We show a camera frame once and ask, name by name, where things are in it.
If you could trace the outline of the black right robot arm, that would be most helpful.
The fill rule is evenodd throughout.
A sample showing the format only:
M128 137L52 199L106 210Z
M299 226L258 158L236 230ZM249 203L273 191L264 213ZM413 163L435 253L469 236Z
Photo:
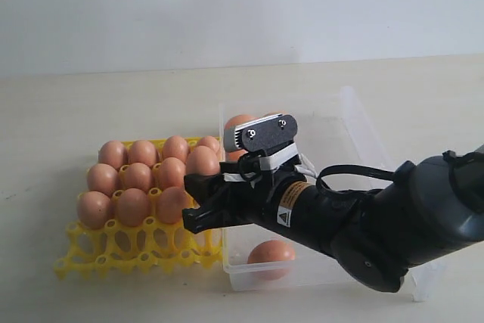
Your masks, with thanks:
M370 289L395 293L408 270L483 240L483 152L453 151L394 171L312 171L294 144L185 176L193 233L256 224L332 259Z

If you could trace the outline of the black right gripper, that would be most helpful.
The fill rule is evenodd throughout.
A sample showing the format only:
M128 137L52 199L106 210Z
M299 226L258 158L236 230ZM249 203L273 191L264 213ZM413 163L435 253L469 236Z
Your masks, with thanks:
M278 171L248 182L238 174L189 174L185 190L200 205L182 210L183 225L193 234L214 228L256 224L273 232L287 232L277 222L278 205L287 187L287 172Z

